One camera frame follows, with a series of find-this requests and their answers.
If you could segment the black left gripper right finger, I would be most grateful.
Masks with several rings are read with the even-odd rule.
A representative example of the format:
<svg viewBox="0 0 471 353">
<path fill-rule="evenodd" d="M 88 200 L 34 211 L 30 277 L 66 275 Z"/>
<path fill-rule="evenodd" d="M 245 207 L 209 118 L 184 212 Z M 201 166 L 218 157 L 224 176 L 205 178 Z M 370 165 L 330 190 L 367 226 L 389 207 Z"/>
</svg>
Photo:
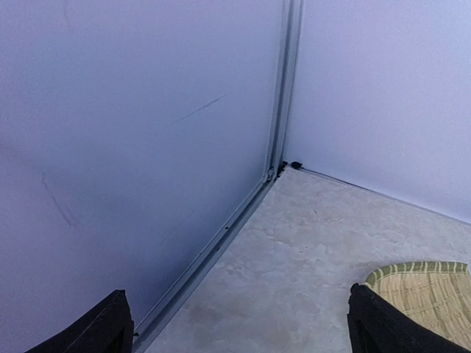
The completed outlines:
<svg viewBox="0 0 471 353">
<path fill-rule="evenodd" d="M 468 352 L 411 320 L 366 285 L 350 289 L 347 323 L 353 353 Z"/>
</svg>

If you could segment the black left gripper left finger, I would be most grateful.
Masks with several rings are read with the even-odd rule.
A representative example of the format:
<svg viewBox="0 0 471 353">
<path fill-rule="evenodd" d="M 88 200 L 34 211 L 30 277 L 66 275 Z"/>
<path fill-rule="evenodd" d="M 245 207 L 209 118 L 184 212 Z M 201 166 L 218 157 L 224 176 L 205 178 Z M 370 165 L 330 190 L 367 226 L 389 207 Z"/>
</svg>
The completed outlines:
<svg viewBox="0 0 471 353">
<path fill-rule="evenodd" d="M 72 325 L 27 353 L 132 351 L 134 321 L 124 290 L 114 290 Z"/>
</svg>

